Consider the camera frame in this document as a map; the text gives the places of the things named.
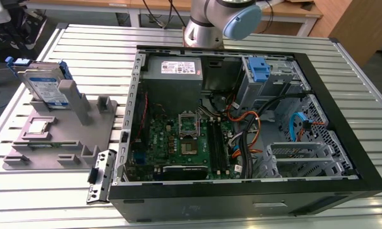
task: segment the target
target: metal bracket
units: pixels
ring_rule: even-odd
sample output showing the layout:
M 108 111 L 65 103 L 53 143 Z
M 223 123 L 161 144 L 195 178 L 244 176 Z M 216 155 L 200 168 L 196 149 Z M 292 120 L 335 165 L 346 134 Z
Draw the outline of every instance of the metal bracket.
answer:
M 88 182 L 90 183 L 86 204 L 106 204 L 110 175 L 117 152 L 112 149 L 97 154 L 94 167 L 90 169 Z

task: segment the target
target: aluminum table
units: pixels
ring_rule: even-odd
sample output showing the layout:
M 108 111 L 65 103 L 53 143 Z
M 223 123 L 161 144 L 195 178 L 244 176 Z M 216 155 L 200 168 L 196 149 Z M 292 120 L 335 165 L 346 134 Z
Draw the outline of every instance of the aluminum table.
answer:
M 40 61 L 64 59 L 78 90 L 88 99 L 106 94 L 117 101 L 109 139 L 112 149 L 117 149 L 137 44 L 180 46 L 181 30 L 64 25 L 54 30 L 38 56 Z M 251 35 L 243 41 L 224 39 L 224 46 L 235 50 L 303 52 L 308 55 L 382 176 L 382 95 L 342 46 L 326 38 L 278 35 Z M 0 117 L 0 228 L 132 226 L 110 204 L 85 205 L 86 170 L 17 172 L 1 168 L 2 158 L 32 110 L 30 98 L 21 85 Z M 257 225 L 261 229 L 382 229 L 382 193 L 312 216 L 148 223 L 137 227 L 255 228 Z

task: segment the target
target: wooden table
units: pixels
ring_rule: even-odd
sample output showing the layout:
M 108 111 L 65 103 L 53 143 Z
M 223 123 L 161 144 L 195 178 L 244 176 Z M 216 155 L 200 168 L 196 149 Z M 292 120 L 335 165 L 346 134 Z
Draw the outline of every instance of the wooden table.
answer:
M 167 0 L 145 0 L 153 14 L 168 15 L 169 2 Z M 191 0 L 173 0 L 181 16 L 189 16 Z M 128 13 L 132 27 L 140 26 L 140 14 L 148 14 L 143 0 L 29 0 L 26 6 L 42 10 L 76 10 Z M 272 21 L 302 23 L 298 36 L 307 36 L 318 18 L 323 14 L 315 6 L 311 11 L 300 8 L 299 3 L 282 2 L 272 7 Z M 271 10 L 263 10 L 261 20 L 269 20 Z

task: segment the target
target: blue tab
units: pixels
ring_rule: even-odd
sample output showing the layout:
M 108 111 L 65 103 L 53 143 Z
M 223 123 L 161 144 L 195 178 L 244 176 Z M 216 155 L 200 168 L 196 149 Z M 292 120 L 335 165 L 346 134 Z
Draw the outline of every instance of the blue tab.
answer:
M 6 58 L 5 58 L 5 62 L 6 62 L 6 67 L 8 67 L 8 69 L 12 71 L 14 77 L 18 78 L 18 74 L 17 74 L 17 72 L 16 72 L 14 69 L 13 69 L 13 57 L 10 57 L 10 56 L 6 57 Z
M 30 64 L 30 62 L 32 62 L 32 60 L 29 60 L 29 59 L 16 59 L 16 61 L 13 62 L 13 64 L 16 65 L 16 66 L 29 66 L 29 64 Z
M 253 75 L 253 81 L 265 82 L 269 76 L 269 65 L 261 57 L 248 57 L 248 68 Z

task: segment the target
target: label sticker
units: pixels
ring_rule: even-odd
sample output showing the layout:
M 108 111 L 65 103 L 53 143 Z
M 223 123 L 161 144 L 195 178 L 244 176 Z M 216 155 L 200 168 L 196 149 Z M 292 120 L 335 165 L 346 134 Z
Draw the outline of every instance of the label sticker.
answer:
M 195 74 L 195 64 L 193 62 L 164 61 L 161 62 L 161 73 Z
M 239 104 L 232 102 L 232 107 L 235 107 L 235 109 L 239 109 Z
M 235 169 L 233 169 L 235 172 L 237 173 L 241 173 L 241 166 L 239 165 L 235 165 Z
M 318 15 L 312 15 L 312 14 L 306 14 L 306 18 L 319 18 Z
M 126 7 L 125 4 L 117 4 L 117 3 L 109 3 L 109 6 L 122 6 L 122 7 Z
M 56 106 L 57 108 L 62 108 L 68 105 L 66 97 L 57 89 L 57 81 L 54 78 L 30 77 L 29 81 L 34 91 L 48 105 Z

